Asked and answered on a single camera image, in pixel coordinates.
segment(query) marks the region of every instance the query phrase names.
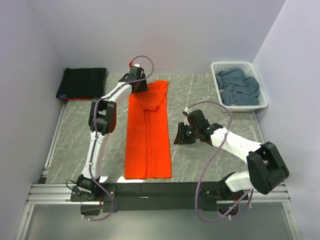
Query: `marble table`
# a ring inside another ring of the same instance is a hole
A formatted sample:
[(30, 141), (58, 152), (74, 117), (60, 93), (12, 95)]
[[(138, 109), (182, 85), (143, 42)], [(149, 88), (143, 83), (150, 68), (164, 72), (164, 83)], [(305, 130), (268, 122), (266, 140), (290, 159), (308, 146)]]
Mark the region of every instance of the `marble table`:
[[(108, 93), (115, 87), (122, 74), (110, 75), (105, 84)], [(168, 80), (167, 114), (172, 162), (172, 178), (147, 179), (145, 182), (197, 182), (206, 162), (216, 150), (206, 143), (174, 145), (178, 123), (185, 120), (182, 111), (186, 106), (203, 100), (217, 102), (218, 97), (211, 74), (154, 74), (148, 82)], [(54, 148), (47, 176), (47, 184), (64, 184), (76, 180), (85, 165), (90, 143), (88, 117), (91, 108), (89, 100), (70, 100), (64, 110), (60, 131)], [(115, 183), (124, 176), (124, 159), (127, 133), (126, 99), (117, 109), (117, 125), (105, 147), (102, 170), (108, 176), (106, 182)], [(228, 115), (214, 104), (204, 103), (194, 109), (201, 109), (211, 124), (227, 126)], [(235, 112), (231, 131), (252, 141), (262, 142), (262, 135), (254, 112)], [(247, 169), (243, 161), (222, 150), (208, 167), (203, 181), (219, 181), (231, 172)]]

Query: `black cloth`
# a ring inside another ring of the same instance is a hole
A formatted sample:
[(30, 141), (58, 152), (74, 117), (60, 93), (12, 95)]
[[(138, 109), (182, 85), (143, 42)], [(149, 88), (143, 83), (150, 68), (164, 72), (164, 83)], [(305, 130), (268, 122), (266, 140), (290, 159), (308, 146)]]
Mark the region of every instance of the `black cloth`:
[(105, 68), (66, 68), (56, 98), (93, 99), (104, 94)]

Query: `orange shirt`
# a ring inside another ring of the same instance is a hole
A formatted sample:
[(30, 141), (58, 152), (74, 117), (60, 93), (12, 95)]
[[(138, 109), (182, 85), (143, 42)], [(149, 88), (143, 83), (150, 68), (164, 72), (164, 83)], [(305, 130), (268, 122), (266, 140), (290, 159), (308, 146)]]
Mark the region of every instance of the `orange shirt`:
[(148, 84), (148, 91), (129, 97), (125, 148), (126, 179), (171, 178), (168, 133), (168, 81)]

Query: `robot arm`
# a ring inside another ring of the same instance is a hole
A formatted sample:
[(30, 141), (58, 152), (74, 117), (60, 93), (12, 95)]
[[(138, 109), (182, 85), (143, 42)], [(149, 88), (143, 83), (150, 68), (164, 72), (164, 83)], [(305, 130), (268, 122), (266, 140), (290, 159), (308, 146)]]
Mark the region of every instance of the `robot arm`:
[[(95, 180), (99, 181), (101, 176), (101, 161), (105, 146), (117, 123), (117, 105), (121, 104), (123, 100), (131, 94), (147, 91), (146, 80), (132, 82), (145, 78), (144, 69), (140, 67), (140, 64), (131, 65), (129, 73), (125, 74), (119, 80), (117, 86), (112, 91), (102, 97), (104, 100), (98, 102), (99, 98), (96, 97), (93, 99), (89, 115), (89, 126), (91, 129), (90, 147), (82, 174), (76, 181), (77, 186), (80, 187), (81, 190), (94, 193), (96, 186), (91, 180), (90, 165), (92, 176)], [(97, 102), (98, 112), (95, 115)], [(94, 125), (94, 117), (96, 118), (97, 129)]]
[[(228, 132), (225, 127), (217, 123), (210, 125), (201, 110), (184, 112), (184, 114), (189, 125), (183, 122), (178, 124), (175, 145), (193, 144), (196, 139), (215, 147), (221, 145)], [(223, 184), (231, 192), (256, 189), (266, 195), (289, 176), (286, 164), (276, 146), (271, 142), (262, 144), (228, 132), (222, 149), (237, 156), (248, 165), (248, 171), (233, 172), (223, 178)]]
[[(114, 94), (112, 97), (109, 97), (109, 96), (112, 95), (112, 92), (114, 92), (118, 88), (120, 88), (120, 90), (116, 94)], [(107, 95), (103, 96), (103, 98), (108, 99), (107, 102), (104, 102), (104, 105), (106, 105), (106, 111), (108, 111), (108, 113), (111, 112), (113, 118), (114, 118), (114, 116), (117, 116), (117, 112), (116, 112), (117, 105), (122, 103), (122, 101), (124, 99), (128, 98), (131, 95), (131, 93), (132, 93), (132, 86), (130, 84), (125, 85), (124, 81), (119, 82), (117, 84), (117, 86), (110, 93), (108, 93)], [(96, 101), (94, 103), (92, 103), (92, 105), (93, 105), (91, 107), (92, 110), (94, 110), (95, 104), (96, 104)], [(113, 130), (116, 127), (116, 122), (115, 121), (112, 124), (110, 124), (109, 122), (105, 121), (105, 118), (103, 120), (104, 120), (104, 122), (107, 123), (105, 125), (106, 127), (108, 127), (108, 124), (109, 124), (109, 128), (108, 128), (108, 131), (106, 131), (106, 130), (105, 131), (101, 131), (101, 132), (98, 131), (98, 133), (97, 133), (97, 141), (96, 141), (96, 145), (95, 145), (94, 149), (93, 149), (93, 147), (94, 147), (94, 140), (96, 138), (96, 133), (93, 130), (90, 133), (90, 147), (89, 147), (89, 150), (88, 150), (88, 155), (86, 157), (85, 166), (84, 166), (84, 168), (82, 170), (83, 176), (85, 178), (88, 178), (88, 179), (91, 178), (90, 173), (89, 173), (89, 165), (90, 165), (90, 157), (91, 157), (92, 151), (94, 151), (93, 161), (92, 161), (92, 174), (93, 174), (93, 177), (95, 179), (97, 179), (97, 178), (99, 178), (101, 176), (101, 161), (102, 161), (102, 158), (103, 158), (105, 146), (106, 146), (107, 140), (108, 140), (108, 138), (110, 136), (110, 133), (113, 132)]]

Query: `lavender wall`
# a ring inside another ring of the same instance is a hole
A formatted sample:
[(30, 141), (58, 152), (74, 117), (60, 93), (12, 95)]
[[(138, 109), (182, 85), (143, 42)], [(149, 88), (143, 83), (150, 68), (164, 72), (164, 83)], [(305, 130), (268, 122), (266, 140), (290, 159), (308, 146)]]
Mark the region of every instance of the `lavender wall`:
[(59, 117), (63, 67), (25, 0), (0, 1), (0, 239), (14, 238)]
[(252, 62), (285, 0), (29, 2), (64, 67), (123, 73), (145, 54), (157, 73), (210, 73), (214, 61)]
[(319, 239), (320, 2), (287, 0), (253, 64), (268, 108), (257, 115), (265, 140), (283, 154), (303, 239)]

